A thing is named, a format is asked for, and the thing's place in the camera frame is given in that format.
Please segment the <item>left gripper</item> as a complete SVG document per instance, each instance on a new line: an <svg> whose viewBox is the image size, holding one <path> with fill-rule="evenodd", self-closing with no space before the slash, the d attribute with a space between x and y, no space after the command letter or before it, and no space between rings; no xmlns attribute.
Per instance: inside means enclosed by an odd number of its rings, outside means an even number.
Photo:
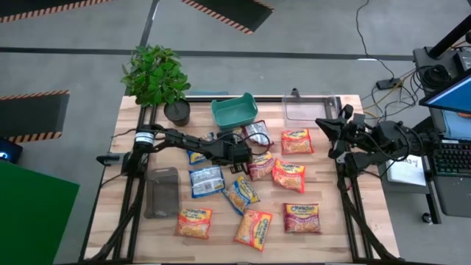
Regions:
<svg viewBox="0 0 471 265"><path fill-rule="evenodd" d="M232 174L238 172L238 167L243 173L247 174L247 168L243 163L252 162L252 149L244 141L216 139L210 145L210 161L214 165L220 166L233 164L230 167Z"/></svg>

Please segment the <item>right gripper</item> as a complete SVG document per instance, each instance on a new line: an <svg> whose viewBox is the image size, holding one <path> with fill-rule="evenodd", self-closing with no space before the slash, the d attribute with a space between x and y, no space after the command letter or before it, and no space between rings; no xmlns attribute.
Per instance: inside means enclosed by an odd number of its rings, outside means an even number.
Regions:
<svg viewBox="0 0 471 265"><path fill-rule="evenodd" d="M366 151L366 133L363 114L355 114L352 105L345 105L334 119L316 119L316 124L333 143L329 158L340 158L347 149Z"/></svg>

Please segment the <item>smoky grey plastic bin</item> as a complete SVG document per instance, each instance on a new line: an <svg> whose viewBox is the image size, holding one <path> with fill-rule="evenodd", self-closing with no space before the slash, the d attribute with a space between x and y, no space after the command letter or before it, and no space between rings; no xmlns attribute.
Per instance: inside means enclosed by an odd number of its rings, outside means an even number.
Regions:
<svg viewBox="0 0 471 265"><path fill-rule="evenodd" d="M176 217L180 212L180 176L174 167L153 169L146 173L147 219Z"/></svg>

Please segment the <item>clear plastic bin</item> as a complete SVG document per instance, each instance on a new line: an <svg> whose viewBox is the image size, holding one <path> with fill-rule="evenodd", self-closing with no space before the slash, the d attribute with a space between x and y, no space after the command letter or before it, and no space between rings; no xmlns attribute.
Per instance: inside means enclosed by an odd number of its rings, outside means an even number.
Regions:
<svg viewBox="0 0 471 265"><path fill-rule="evenodd" d="M283 115L287 128L317 128L316 119L336 118L341 109L340 98L336 95L308 95L299 91L301 100L291 97L291 91L282 98Z"/></svg>

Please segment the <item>black power adapter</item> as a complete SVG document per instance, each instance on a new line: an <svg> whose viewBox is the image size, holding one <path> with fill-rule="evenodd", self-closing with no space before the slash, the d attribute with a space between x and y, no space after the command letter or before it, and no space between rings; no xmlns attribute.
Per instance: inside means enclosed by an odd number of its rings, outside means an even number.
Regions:
<svg viewBox="0 0 471 265"><path fill-rule="evenodd" d="M400 78L391 78L391 79L382 79L378 80L375 83L375 86L378 90L388 90L388 89L393 89L397 85L400 85L401 79Z"/></svg>

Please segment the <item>black plant pot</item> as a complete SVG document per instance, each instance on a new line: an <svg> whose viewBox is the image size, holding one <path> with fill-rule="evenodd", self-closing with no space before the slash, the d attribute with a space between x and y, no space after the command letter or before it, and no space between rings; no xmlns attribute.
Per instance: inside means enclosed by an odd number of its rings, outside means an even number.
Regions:
<svg viewBox="0 0 471 265"><path fill-rule="evenodd" d="M186 100L181 99L172 104L166 104L163 112L174 125L184 127L190 121L191 106Z"/></svg>

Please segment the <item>white paper sheet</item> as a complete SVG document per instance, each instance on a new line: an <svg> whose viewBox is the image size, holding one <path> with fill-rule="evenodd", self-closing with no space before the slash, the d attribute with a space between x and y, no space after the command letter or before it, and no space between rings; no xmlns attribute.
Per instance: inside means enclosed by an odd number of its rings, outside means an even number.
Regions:
<svg viewBox="0 0 471 265"><path fill-rule="evenodd" d="M389 182L403 183L416 186L426 186L422 158L409 155L405 160L386 162L386 177Z"/></svg>

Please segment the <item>grey computer case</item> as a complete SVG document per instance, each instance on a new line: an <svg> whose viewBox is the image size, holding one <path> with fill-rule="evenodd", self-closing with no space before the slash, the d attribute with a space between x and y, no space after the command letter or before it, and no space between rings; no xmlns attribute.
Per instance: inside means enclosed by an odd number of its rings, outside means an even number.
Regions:
<svg viewBox="0 0 471 265"><path fill-rule="evenodd" d="M428 49L430 47L413 51L416 66L413 81L426 95L471 68L471 45L451 48L436 59L428 56Z"/></svg>

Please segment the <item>green leafy plant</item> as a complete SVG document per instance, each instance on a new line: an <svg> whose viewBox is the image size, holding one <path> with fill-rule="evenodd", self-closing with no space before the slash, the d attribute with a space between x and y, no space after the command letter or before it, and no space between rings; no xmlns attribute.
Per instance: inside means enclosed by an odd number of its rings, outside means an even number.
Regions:
<svg viewBox="0 0 471 265"><path fill-rule="evenodd" d="M179 55L163 46L138 46L122 66L121 83L138 105L173 104L185 98L191 84L181 70Z"/></svg>

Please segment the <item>grey workstation desk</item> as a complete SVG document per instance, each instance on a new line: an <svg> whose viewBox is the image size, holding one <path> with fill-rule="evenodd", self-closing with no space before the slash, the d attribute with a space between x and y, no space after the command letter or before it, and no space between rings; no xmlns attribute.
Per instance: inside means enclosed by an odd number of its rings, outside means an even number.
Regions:
<svg viewBox="0 0 471 265"><path fill-rule="evenodd" d="M419 133L431 130L438 134L439 143L433 150L442 142L465 141L446 138L443 132L433 126L431 117L416 125L414 130ZM471 218L471 177L436 175L431 163L432 154L433 152L421 157L426 186L389 182L386 177L386 165L382 171L383 186L394 192L424 194L428 204L426 213L432 216L433 224L441 222L441 213L446 216Z"/></svg>

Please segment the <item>black stand pole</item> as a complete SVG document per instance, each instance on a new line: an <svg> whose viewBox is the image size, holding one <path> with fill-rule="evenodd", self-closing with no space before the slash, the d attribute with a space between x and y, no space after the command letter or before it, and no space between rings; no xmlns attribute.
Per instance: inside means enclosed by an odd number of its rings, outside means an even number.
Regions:
<svg viewBox="0 0 471 265"><path fill-rule="evenodd" d="M446 52L456 41L464 37L471 30L471 14L452 29L435 46L427 50L428 56L436 59Z"/></svg>

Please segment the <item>hazard-striped black floor mat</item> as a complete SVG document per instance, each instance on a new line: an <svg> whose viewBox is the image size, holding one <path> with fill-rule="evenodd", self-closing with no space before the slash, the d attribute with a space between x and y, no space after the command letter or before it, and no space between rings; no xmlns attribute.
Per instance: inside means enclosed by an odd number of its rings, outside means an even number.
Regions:
<svg viewBox="0 0 471 265"><path fill-rule="evenodd" d="M0 96L0 138L19 144L60 138L70 91Z"/></svg>
<svg viewBox="0 0 471 265"><path fill-rule="evenodd" d="M0 23L60 13L112 0L0 0Z"/></svg>
<svg viewBox="0 0 471 265"><path fill-rule="evenodd" d="M252 35L275 11L261 0L180 0L222 23Z"/></svg>

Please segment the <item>green board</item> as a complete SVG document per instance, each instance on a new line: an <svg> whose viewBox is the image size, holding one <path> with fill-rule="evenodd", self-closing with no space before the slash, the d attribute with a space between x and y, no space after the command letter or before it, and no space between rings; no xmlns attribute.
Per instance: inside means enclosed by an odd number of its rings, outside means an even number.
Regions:
<svg viewBox="0 0 471 265"><path fill-rule="evenodd" d="M76 183L0 162L0 265L52 265L78 191Z"/></svg>

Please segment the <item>blue-lit black device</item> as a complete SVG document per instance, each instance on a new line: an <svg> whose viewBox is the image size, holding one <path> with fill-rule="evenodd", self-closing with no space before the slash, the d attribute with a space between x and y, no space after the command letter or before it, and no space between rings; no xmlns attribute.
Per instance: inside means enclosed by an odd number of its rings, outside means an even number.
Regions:
<svg viewBox="0 0 471 265"><path fill-rule="evenodd" d="M6 138L0 138L0 159L16 164L22 151L22 146L8 141Z"/></svg>

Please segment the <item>black table edge mount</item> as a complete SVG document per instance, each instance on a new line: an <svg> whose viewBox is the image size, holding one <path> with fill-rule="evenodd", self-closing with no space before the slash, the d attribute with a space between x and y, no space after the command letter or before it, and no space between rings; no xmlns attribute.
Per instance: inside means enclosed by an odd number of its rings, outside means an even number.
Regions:
<svg viewBox="0 0 471 265"><path fill-rule="evenodd" d="M112 166L121 162L122 155L108 153L106 155L100 155L96 157L96 160L103 166Z"/></svg>

